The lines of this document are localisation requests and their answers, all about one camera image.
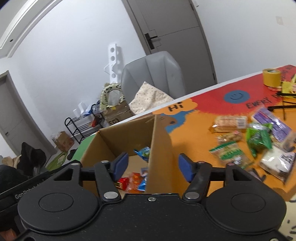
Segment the silver bolt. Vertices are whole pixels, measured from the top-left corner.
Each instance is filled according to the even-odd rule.
[[[118,193],[117,192],[106,192],[106,193],[104,193],[104,197],[107,199],[115,199],[118,197]]]
[[[156,197],[149,197],[149,198],[148,198],[148,201],[150,201],[150,202],[155,202],[155,201],[156,201]]]
[[[188,192],[185,194],[185,198],[188,199],[198,199],[200,195],[197,192]]]

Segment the door handle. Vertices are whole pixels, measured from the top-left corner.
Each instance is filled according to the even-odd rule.
[[[146,38],[146,40],[147,40],[147,42],[148,42],[148,45],[149,45],[150,49],[155,49],[155,48],[154,48],[154,45],[153,45],[153,43],[152,43],[152,39],[158,38],[158,36],[156,35],[156,36],[150,37],[150,36],[149,36],[149,33],[146,33],[146,34],[145,34],[145,38]]]

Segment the door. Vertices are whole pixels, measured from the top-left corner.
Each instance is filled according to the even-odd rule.
[[[212,60],[189,0],[127,0],[127,3],[132,21],[135,18],[138,24],[135,29],[140,27],[138,35],[144,36],[150,53],[168,51],[179,63],[187,93],[216,84]]]
[[[16,155],[20,155],[22,143],[26,142],[35,149],[43,150],[47,159],[50,157],[49,151],[42,145],[24,120],[5,79],[0,81],[0,129]]]

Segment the chair backrest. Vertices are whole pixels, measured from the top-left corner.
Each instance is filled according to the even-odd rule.
[[[130,103],[146,81],[176,99],[186,95],[181,68],[166,51],[157,52],[127,64],[121,77],[121,89]]]

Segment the yellow tape roll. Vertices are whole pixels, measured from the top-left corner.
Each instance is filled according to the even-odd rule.
[[[281,85],[281,72],[277,69],[263,70],[263,84],[269,87],[278,87]]]

